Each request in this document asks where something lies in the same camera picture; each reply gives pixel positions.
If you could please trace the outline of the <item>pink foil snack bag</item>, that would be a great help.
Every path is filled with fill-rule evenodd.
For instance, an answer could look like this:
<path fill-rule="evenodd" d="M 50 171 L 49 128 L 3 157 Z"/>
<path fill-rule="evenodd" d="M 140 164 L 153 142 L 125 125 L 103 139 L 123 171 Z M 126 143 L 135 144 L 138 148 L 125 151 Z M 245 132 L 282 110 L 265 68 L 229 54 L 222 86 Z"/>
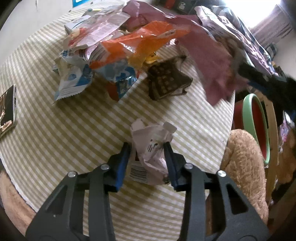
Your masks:
<path fill-rule="evenodd" d="M 128 1 L 123 11 L 130 15 L 127 24 L 129 29 L 152 21 L 165 21 L 178 26 L 188 25 L 191 28 L 188 34 L 178 37 L 177 40 L 187 49 L 196 70 L 201 73 L 206 99 L 212 106 L 222 99 L 227 100 L 233 91 L 247 86 L 248 80 L 233 70 L 234 58 L 199 24 L 196 16 L 164 13 L 143 1 Z"/>

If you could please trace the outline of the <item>white paper wrapper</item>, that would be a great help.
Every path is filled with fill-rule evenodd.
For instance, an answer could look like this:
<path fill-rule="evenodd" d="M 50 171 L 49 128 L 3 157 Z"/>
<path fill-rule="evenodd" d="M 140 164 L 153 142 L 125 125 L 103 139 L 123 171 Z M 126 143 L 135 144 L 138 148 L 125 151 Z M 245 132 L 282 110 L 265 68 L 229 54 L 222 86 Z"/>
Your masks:
<path fill-rule="evenodd" d="M 171 123 L 146 126 L 141 119 L 132 123 L 132 152 L 130 153 L 129 177 L 148 185 L 170 183 L 163 145 L 171 142 L 177 128 Z"/>

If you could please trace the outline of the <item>green rimmed red trash bin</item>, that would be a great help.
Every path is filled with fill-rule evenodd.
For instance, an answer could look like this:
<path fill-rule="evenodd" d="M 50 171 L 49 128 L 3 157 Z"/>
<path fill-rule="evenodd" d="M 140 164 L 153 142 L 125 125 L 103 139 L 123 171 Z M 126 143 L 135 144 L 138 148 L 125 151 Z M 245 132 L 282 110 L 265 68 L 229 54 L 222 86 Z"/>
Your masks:
<path fill-rule="evenodd" d="M 264 166 L 269 164 L 270 144 L 265 113 L 256 94 L 248 94 L 234 105 L 233 123 L 235 129 L 251 134 L 260 147 Z"/>

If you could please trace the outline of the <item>brown plush teddy bear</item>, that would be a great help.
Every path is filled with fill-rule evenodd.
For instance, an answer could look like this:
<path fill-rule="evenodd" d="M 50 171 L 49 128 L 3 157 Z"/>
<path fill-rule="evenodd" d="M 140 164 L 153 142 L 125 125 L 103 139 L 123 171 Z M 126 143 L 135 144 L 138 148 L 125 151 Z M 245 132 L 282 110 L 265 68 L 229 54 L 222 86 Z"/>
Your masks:
<path fill-rule="evenodd" d="M 290 130 L 275 167 L 279 186 L 273 191 L 274 205 L 266 202 L 263 156 L 254 137 L 245 130 L 232 130 L 221 167 L 242 190 L 263 222 L 279 240 L 295 234 L 295 130 Z"/>

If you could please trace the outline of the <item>bed with purple bedding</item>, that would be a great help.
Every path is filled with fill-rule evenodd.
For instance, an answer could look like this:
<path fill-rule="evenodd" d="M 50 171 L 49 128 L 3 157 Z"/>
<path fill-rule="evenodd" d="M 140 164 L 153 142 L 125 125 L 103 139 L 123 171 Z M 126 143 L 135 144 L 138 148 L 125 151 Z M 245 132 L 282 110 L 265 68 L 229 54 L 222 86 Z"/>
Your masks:
<path fill-rule="evenodd" d="M 243 49 L 246 61 L 264 74 L 278 75 L 271 57 L 259 44 L 250 30 L 227 6 L 196 6 L 197 17 L 216 40 L 231 38 Z"/>

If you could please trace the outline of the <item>brown chocolate tray wrapper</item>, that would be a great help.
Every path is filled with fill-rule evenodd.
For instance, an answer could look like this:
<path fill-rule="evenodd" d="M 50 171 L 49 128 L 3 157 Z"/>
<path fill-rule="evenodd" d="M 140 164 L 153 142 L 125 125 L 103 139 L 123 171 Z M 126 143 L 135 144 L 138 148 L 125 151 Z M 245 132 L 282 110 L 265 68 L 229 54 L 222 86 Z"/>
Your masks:
<path fill-rule="evenodd" d="M 149 97 L 152 100 L 187 94 L 186 88 L 193 79 L 178 69 L 185 60 L 186 56 L 181 55 L 156 63 L 148 69 Z"/>

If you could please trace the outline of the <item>smartphone with lit screen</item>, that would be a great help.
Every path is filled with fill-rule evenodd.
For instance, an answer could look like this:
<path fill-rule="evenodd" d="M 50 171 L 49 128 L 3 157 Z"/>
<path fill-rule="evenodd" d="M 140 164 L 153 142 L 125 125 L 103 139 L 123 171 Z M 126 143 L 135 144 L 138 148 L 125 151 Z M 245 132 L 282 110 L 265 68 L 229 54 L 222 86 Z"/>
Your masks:
<path fill-rule="evenodd" d="M 17 124 L 16 85 L 12 85 L 1 95 L 1 138 L 11 131 Z"/>

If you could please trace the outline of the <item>blue white snack wrapper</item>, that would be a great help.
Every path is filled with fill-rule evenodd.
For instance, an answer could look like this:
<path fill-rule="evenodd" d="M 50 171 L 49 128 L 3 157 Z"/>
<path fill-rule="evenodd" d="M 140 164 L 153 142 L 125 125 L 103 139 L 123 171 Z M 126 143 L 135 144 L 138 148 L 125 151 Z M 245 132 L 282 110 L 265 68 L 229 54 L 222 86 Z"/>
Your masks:
<path fill-rule="evenodd" d="M 60 84 L 54 95 L 55 100 L 80 94 L 92 83 L 95 74 L 105 79 L 108 84 L 115 85 L 114 100 L 121 99 L 136 83 L 136 71 L 128 66 L 125 59 L 92 70 L 89 67 L 91 53 L 89 48 L 75 52 L 64 50 L 55 59 L 53 71 L 60 77 Z"/>

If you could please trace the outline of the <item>orange snack bag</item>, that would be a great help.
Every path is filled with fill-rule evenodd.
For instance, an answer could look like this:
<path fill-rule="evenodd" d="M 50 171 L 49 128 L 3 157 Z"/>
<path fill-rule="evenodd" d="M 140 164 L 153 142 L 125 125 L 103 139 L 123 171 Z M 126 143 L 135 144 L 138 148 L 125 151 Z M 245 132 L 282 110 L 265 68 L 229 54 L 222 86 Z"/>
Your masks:
<path fill-rule="evenodd" d="M 128 35 L 101 42 L 94 51 L 94 57 L 90 58 L 89 67 L 95 70 L 127 59 L 130 66 L 139 69 L 153 52 L 158 51 L 170 40 L 182 37 L 190 31 L 188 25 L 150 22 Z"/>

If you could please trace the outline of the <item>white pink snack wrapper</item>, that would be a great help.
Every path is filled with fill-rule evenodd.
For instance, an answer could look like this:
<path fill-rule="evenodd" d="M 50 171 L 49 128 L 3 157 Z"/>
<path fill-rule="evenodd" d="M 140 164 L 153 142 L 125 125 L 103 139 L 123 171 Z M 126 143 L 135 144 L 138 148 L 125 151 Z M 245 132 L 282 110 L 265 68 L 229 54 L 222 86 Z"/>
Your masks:
<path fill-rule="evenodd" d="M 130 18 L 122 9 L 121 4 L 85 12 L 75 21 L 77 24 L 64 39 L 63 49 L 86 49 L 108 37 Z"/>

